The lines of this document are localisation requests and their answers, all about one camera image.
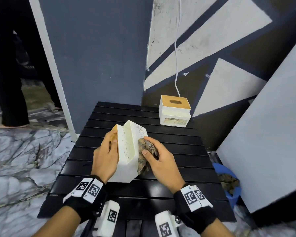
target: white door frame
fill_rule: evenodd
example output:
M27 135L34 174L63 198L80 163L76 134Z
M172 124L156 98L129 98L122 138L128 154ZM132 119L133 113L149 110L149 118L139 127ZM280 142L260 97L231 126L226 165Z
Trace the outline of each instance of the white door frame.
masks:
M66 122L67 122L69 133L71 135L71 139L72 139L73 142L76 142L79 135L76 134L76 132L74 130L74 125L73 125L72 120L71 120L71 115L70 115L69 108L68 108L68 105L67 105L65 93L64 93L64 90L62 88L62 82L60 80L57 65L56 65L56 62L55 62L53 49L51 47L50 40L49 40L49 37L48 37L48 32L47 32L47 28L46 28L46 25L45 25L43 12L42 12L39 0L29 0L29 1L30 1L30 4L31 4L31 8L32 8L32 12L33 12L33 15L34 15L34 18L35 18L36 25L37 25L37 28L38 28L38 32L39 32L39 35L40 35L41 40L42 40L42 44L43 44L44 51L45 51L45 54L46 54L46 57L47 57L47 61L48 61L49 67L50 67L50 71L51 71L51 74L52 74L53 79L54 79L54 83L55 83L56 90L57 90L57 93L58 93L58 96L59 96L59 100L60 100L60 103L62 105L62 109L63 109L64 115L65 115L65 119L66 119Z

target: blue container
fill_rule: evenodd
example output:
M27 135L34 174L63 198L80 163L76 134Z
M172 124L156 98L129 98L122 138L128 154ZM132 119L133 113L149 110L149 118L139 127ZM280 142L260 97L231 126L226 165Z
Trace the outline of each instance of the blue container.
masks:
M213 163L213 166L217 174L229 174L232 177L237 178L237 176L227 167L218 163ZM234 206L236 205L238 198L241 194L241 187L239 186L234 189L234 195L229 194L227 191L225 191L225 194L229 200L231 208L234 209Z

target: brown cloth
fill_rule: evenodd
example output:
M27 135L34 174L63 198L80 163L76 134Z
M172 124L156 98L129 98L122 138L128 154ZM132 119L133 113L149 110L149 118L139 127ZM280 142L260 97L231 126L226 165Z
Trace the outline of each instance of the brown cloth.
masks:
M159 153L156 149L156 147L150 143L149 141L145 140L144 138L140 138L138 140L139 145L139 159L138 159L138 169L137 173L138 175L146 173L150 170L150 164L146 160L146 158L143 156L142 151L147 150L149 151L156 160L159 159Z
M228 191L228 193L231 195L234 195L235 187L238 187L240 185L239 180L229 174L219 174L218 179L222 184L222 188Z

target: black pants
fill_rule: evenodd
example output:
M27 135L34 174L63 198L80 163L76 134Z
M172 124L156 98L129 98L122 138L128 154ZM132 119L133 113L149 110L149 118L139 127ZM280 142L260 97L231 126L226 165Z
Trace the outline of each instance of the black pants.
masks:
M15 59L13 30L21 38L55 106L61 107L29 0L0 0L0 107L5 126L29 123Z

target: person's left hand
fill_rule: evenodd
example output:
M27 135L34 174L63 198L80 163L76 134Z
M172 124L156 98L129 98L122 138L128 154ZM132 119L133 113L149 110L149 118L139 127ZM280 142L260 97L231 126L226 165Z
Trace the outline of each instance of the person's left hand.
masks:
M117 140L114 139L110 143L112 136L116 133L117 131L106 133L102 145L93 152L91 175L97 175L104 183L114 175L117 168Z

